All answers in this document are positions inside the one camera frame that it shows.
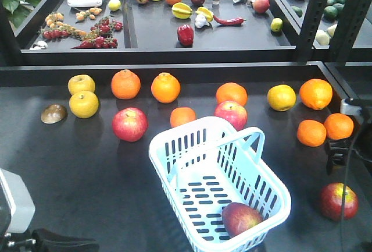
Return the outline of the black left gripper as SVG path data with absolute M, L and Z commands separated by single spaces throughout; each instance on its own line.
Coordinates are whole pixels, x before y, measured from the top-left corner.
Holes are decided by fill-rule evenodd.
M 23 179 L 1 169 L 1 251 L 99 251 L 95 239 L 59 235 L 46 229 L 31 234 L 35 205 Z

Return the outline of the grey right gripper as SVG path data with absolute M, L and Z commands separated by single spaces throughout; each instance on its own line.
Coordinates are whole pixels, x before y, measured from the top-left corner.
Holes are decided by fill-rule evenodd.
M 340 113 L 359 118 L 361 124 L 352 136 L 326 143 L 327 174 L 339 167 L 348 168 L 353 158 L 371 164 L 371 100 L 342 99 Z

